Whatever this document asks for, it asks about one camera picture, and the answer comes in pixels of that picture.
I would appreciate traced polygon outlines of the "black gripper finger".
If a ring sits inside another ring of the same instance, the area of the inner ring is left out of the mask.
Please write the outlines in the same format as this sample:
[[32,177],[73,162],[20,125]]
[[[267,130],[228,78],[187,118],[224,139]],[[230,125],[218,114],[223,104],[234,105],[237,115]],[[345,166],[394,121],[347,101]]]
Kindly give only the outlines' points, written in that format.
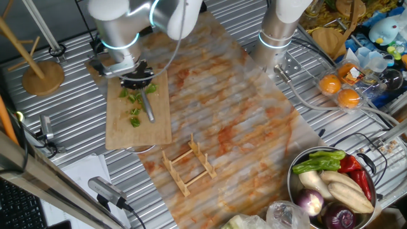
[[122,78],[120,80],[120,85],[123,88],[131,89],[131,90],[138,90],[141,88],[141,81],[138,79],[133,79],[133,78],[129,78],[129,79]]
[[155,75],[154,73],[152,73],[152,74],[145,73],[144,76],[141,76],[139,88],[144,89],[145,87],[147,87],[151,83],[152,79],[154,78],[154,75]]

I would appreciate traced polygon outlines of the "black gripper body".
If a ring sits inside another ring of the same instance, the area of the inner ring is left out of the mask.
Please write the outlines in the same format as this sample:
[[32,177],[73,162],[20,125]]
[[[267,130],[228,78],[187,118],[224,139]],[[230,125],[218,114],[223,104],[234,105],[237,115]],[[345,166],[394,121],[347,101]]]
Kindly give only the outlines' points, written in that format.
[[148,64],[145,60],[140,61],[139,65],[135,68],[135,70],[132,71],[131,73],[126,74],[126,77],[130,79],[141,79],[148,77],[149,74],[145,72],[147,66]]

